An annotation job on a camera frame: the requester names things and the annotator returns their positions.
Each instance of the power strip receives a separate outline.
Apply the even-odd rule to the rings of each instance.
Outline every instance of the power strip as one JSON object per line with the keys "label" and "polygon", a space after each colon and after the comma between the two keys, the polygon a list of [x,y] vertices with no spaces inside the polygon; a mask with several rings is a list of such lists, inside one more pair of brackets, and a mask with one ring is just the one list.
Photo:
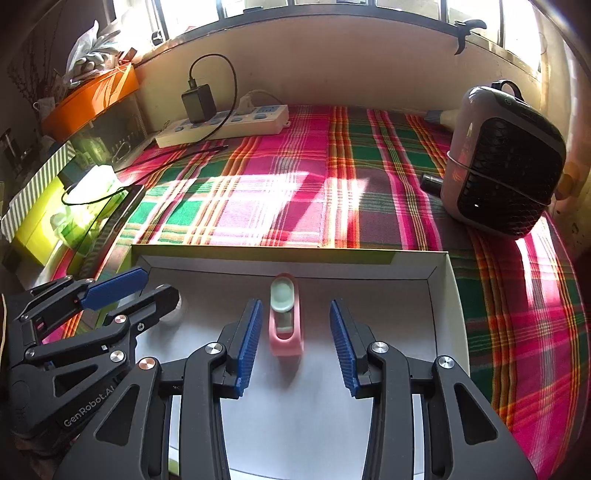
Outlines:
{"label": "power strip", "polygon": [[[212,119],[200,124],[192,124],[188,118],[173,122],[156,135],[156,143],[162,148],[198,142],[222,123],[228,112],[228,110],[219,112]],[[276,135],[289,124],[289,120],[290,114],[287,105],[260,106],[246,115],[234,113],[223,127],[209,138],[220,140],[255,135]]]}

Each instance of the portable heater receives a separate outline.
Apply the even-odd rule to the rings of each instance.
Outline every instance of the portable heater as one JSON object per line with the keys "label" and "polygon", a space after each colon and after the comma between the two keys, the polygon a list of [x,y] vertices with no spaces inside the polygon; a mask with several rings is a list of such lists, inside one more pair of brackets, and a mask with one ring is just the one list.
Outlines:
{"label": "portable heater", "polygon": [[[515,95],[501,90],[506,84]],[[501,80],[473,88],[447,154],[443,206],[468,225],[521,238],[550,204],[565,157],[560,132],[523,101],[517,85]]]}

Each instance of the power adapter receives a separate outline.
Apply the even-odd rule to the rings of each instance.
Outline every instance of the power adapter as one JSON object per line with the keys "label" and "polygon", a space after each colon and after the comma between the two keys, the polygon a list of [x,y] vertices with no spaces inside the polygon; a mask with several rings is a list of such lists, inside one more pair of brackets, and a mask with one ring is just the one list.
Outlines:
{"label": "power adapter", "polygon": [[189,90],[181,95],[187,116],[193,124],[207,122],[217,113],[212,91],[207,83],[197,86],[197,82],[191,80],[189,80]]}

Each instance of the window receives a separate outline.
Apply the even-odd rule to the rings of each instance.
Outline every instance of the window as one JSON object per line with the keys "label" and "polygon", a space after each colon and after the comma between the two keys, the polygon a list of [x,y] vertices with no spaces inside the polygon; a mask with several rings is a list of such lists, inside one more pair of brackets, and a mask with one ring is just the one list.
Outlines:
{"label": "window", "polygon": [[245,0],[223,0],[222,6],[226,17],[242,15],[244,13],[244,9],[247,8],[245,3]]}
{"label": "window", "polygon": [[[438,30],[443,19],[450,24],[455,21],[480,19],[486,22],[486,29],[475,29],[473,32],[500,48],[493,51],[512,61],[520,68],[534,74],[540,65],[540,34],[535,8],[530,0],[106,0],[112,1],[117,18],[120,18],[124,32],[130,32],[134,44],[146,44],[150,48],[150,38],[160,35],[165,40],[178,37],[186,31],[214,23],[218,20],[241,17],[245,10],[273,9],[271,18],[281,17],[283,7],[289,5],[290,15],[300,5],[307,5],[306,14],[314,14],[313,4],[333,4],[337,13],[348,14],[346,6],[338,4],[356,4],[367,8],[371,16],[386,16],[386,10],[399,10],[421,15],[432,19],[429,28]],[[326,14],[327,9],[319,9],[319,14]],[[243,17],[241,24],[248,18],[257,19],[257,15]],[[472,40],[482,44],[482,40]]]}
{"label": "window", "polygon": [[394,8],[439,20],[439,0],[376,0],[378,7]]}
{"label": "window", "polygon": [[471,18],[484,20],[487,29],[474,29],[477,33],[495,43],[501,42],[501,5],[499,0],[447,0],[450,23],[463,22]]}
{"label": "window", "polygon": [[541,45],[534,7],[528,0],[503,0],[504,47],[536,72],[540,68]]}
{"label": "window", "polygon": [[160,0],[168,37],[219,20],[216,0]]}

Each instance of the orange box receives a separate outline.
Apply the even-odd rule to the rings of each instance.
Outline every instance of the orange box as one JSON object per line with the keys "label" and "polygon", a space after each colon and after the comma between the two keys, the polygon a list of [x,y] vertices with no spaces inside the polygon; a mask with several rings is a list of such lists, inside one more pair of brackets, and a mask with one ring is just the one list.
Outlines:
{"label": "orange box", "polygon": [[131,63],[85,83],[66,97],[43,122],[43,133],[65,142],[108,107],[139,89]]}

